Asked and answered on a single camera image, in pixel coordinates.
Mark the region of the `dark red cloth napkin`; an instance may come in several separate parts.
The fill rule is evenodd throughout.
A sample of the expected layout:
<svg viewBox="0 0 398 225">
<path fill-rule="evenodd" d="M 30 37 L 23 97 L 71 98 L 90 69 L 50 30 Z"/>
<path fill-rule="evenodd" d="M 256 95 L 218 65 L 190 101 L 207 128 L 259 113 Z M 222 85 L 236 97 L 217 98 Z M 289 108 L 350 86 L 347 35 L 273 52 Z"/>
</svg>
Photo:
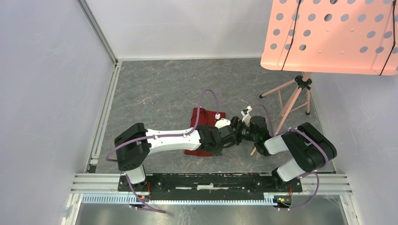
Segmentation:
<svg viewBox="0 0 398 225">
<path fill-rule="evenodd" d="M 199 115 L 199 121 L 196 128 L 200 125 L 214 126 L 216 113 L 217 113 L 216 111 L 209 111 L 206 110 L 205 108 L 200 108 L 199 113 L 197 113 L 197 108 L 193 108 L 192 117 L 191 117 L 191 127 L 193 127 L 196 124 L 197 115 Z M 196 150 L 184 150 L 184 154 L 191 156 L 198 156 L 198 157 L 213 156 L 212 154 L 198 150 L 198 148 Z"/>
</svg>

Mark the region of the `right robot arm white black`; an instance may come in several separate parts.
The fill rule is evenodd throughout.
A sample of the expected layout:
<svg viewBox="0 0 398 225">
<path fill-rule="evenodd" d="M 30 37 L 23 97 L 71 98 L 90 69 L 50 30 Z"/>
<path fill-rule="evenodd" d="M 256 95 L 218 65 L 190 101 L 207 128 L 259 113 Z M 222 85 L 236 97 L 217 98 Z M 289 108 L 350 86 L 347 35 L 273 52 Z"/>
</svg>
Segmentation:
<svg viewBox="0 0 398 225">
<path fill-rule="evenodd" d="M 263 156 L 285 151 L 291 154 L 290 160 L 271 173 L 271 186 L 276 191 L 284 191 L 292 179 L 323 168 L 337 156 L 335 146 L 309 122 L 275 136 L 270 135 L 266 120 L 261 116 L 251 117 L 248 123 L 234 116 L 231 126 L 237 143 L 253 142 L 256 151 Z"/>
</svg>

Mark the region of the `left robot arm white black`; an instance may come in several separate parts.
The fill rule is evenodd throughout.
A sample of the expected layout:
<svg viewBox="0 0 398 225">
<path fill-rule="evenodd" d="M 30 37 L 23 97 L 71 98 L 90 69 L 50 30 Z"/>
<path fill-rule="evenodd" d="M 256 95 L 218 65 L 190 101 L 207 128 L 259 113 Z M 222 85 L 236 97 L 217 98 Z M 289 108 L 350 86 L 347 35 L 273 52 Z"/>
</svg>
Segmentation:
<svg viewBox="0 0 398 225">
<path fill-rule="evenodd" d="M 170 150 L 201 150 L 220 156 L 222 150 L 236 144 L 230 125 L 197 125 L 186 130 L 159 131 L 136 123 L 114 140 L 118 169 L 125 172 L 130 186 L 142 191 L 147 186 L 143 162 L 147 156 Z"/>
</svg>

